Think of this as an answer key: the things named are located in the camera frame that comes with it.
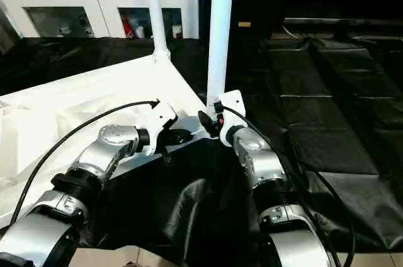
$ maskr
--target red object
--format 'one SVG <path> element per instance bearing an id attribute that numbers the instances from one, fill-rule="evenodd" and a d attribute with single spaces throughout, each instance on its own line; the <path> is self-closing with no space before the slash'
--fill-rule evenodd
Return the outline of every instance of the red object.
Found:
<path id="1" fill-rule="evenodd" d="M 134 31 L 132 29 L 132 26 L 127 20 L 127 16 L 122 15 L 122 23 L 123 23 L 123 29 L 125 30 L 126 38 L 133 39 L 134 38 Z"/>

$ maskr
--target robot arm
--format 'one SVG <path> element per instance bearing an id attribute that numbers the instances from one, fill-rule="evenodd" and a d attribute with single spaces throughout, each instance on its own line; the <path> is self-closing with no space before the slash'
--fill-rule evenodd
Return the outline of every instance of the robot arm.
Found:
<path id="1" fill-rule="evenodd" d="M 107 125 L 71 164 L 52 179 L 30 212 L 0 240 L 0 266 L 68 266 L 79 244 L 79 230 L 118 163 L 132 156 L 153 155 L 173 109 L 159 103 L 136 127 Z"/>
<path id="2" fill-rule="evenodd" d="M 245 116 L 241 92 L 224 93 L 219 99 L 222 106 Z M 330 267 L 315 226 L 290 193 L 292 187 L 276 153 L 241 118 L 227 110 L 217 112 L 222 112 L 220 140 L 233 147 L 253 191 L 259 226 L 269 240 L 266 245 L 269 266 Z"/>

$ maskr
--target black cloth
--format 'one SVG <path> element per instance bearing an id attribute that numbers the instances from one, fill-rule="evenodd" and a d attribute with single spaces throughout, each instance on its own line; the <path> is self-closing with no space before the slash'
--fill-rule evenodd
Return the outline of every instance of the black cloth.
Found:
<path id="1" fill-rule="evenodd" d="M 205 101 L 208 49 L 169 44 L 171 60 Z M 400 42 L 267 40 L 229 56 L 226 90 L 287 155 L 313 165 L 351 211 L 358 251 L 403 250 L 403 61 Z M 0 60 L 2 94 L 148 55 L 150 41 L 24 39 Z M 256 252 L 256 214 L 230 149 L 201 140 L 111 181 L 83 244 L 137 244 L 190 266 Z M 337 251 L 349 250 L 341 209 L 310 173 L 310 204 Z"/>

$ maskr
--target white cabinet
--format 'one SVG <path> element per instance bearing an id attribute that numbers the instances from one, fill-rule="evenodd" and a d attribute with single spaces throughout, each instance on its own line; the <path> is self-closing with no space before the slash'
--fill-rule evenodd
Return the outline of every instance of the white cabinet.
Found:
<path id="1" fill-rule="evenodd" d="M 198 0 L 161 6 L 167 37 L 181 28 L 184 38 L 198 38 Z M 148 0 L 0 0 L 0 7 L 22 37 L 126 37 L 122 18 L 152 35 Z"/>
<path id="2" fill-rule="evenodd" d="M 148 10 L 148 0 L 98 1 L 111 37 L 126 37 L 122 16 L 131 16 L 129 21 L 146 21 L 139 25 L 150 28 L 149 13 L 142 12 Z M 173 25 L 180 25 L 184 38 L 198 38 L 197 0 L 161 0 L 161 8 L 167 36 L 172 34 Z"/>
<path id="3" fill-rule="evenodd" d="M 1 1 L 14 29 L 24 37 L 109 36 L 97 0 Z"/>

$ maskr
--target tiled floor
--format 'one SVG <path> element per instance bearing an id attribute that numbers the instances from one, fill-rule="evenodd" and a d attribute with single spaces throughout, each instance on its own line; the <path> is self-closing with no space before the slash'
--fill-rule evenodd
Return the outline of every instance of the tiled floor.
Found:
<path id="1" fill-rule="evenodd" d="M 346 261 L 346 257 L 347 254 L 339 253 L 342 265 Z M 387 253 L 358 253 L 354 256 L 352 267 L 403 267 L 403 253 L 393 254 L 392 257 L 393 260 Z M 116 251 L 78 249 L 69 267 L 122 267 L 129 262 L 146 267 L 175 267 L 165 259 L 136 246 L 127 246 Z"/>
<path id="2" fill-rule="evenodd" d="M 136 246 L 126 246 L 115 251 L 80 248 L 69 267 L 122 267 L 130 262 L 144 267 L 175 267 L 165 259 Z"/>
<path id="3" fill-rule="evenodd" d="M 339 260 L 341 265 L 344 264 L 347 258 L 346 253 L 339 253 Z M 353 264 L 351 267 L 394 267 L 394 261 L 389 253 L 356 253 L 354 256 Z"/>

